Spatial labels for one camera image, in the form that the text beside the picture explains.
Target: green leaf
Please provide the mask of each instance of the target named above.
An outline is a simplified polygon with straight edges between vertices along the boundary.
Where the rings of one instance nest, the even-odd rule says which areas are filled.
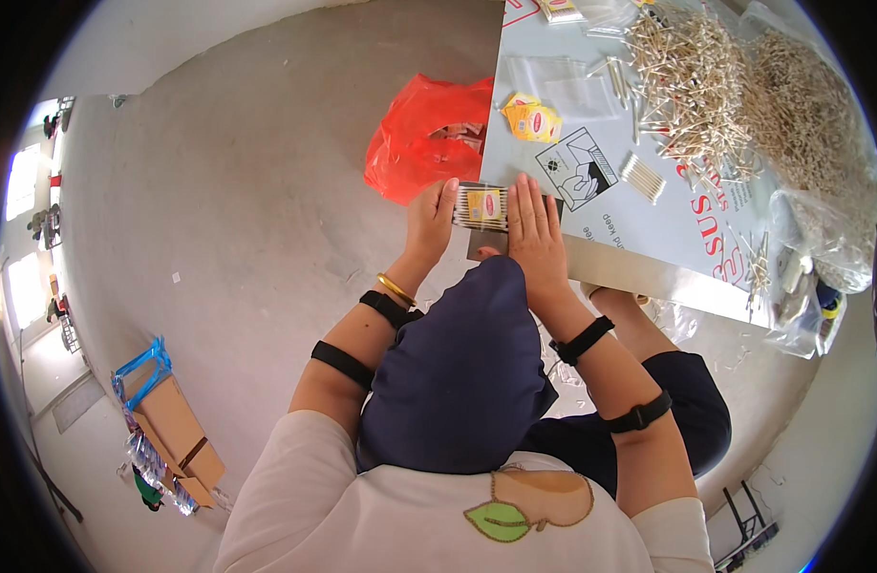
[[[531,526],[518,508],[500,501],[488,501],[464,512],[464,517],[494,541],[511,543],[524,537]]]

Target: cardboard box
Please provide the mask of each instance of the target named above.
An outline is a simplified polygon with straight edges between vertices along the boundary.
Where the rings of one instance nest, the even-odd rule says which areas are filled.
[[[130,385],[128,395],[133,395],[150,375],[147,373]],[[225,473],[225,465],[206,439],[173,375],[159,382],[142,399],[133,417],[187,493],[200,505],[214,505],[209,492]]]

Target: black wrist strap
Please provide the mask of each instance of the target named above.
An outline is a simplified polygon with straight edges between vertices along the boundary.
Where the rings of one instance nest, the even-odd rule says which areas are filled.
[[[619,418],[613,420],[601,421],[605,423],[607,430],[611,434],[623,434],[633,430],[645,430],[649,424],[661,418],[671,409],[671,396],[667,390],[662,391],[662,395],[645,405],[633,406],[627,414],[623,414]]]
[[[311,358],[330,364],[333,368],[346,374],[353,379],[353,382],[362,386],[365,392],[372,391],[372,379],[375,377],[375,373],[366,368],[362,362],[357,361],[337,347],[323,340],[318,340],[315,349],[311,351]]]
[[[407,312],[403,306],[397,304],[394,299],[383,292],[366,292],[363,298],[359,299],[359,302],[368,304],[378,311],[380,315],[387,319],[387,322],[391,323],[395,330],[400,330],[400,327],[403,325],[425,316],[420,310]]]
[[[592,348],[593,344],[601,340],[608,330],[614,328],[614,323],[606,316],[596,319],[588,328],[582,330],[582,334],[573,338],[571,342],[562,343],[556,340],[550,340],[550,347],[556,350],[559,358],[569,364],[575,366],[579,363],[579,357]]]

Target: embroidered pear design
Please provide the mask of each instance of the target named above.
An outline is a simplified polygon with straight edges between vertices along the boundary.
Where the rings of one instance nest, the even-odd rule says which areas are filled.
[[[499,471],[492,474],[492,500],[464,512],[480,533],[512,543],[531,527],[569,527],[592,511],[592,486],[570,471]]]

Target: white shirt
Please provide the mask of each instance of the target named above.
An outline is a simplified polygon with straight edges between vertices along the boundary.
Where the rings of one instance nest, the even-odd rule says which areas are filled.
[[[379,466],[357,476],[342,427],[318,412],[293,412],[244,483],[214,570],[714,570],[698,499],[629,519],[555,457],[515,452],[509,464],[528,471],[456,476]]]

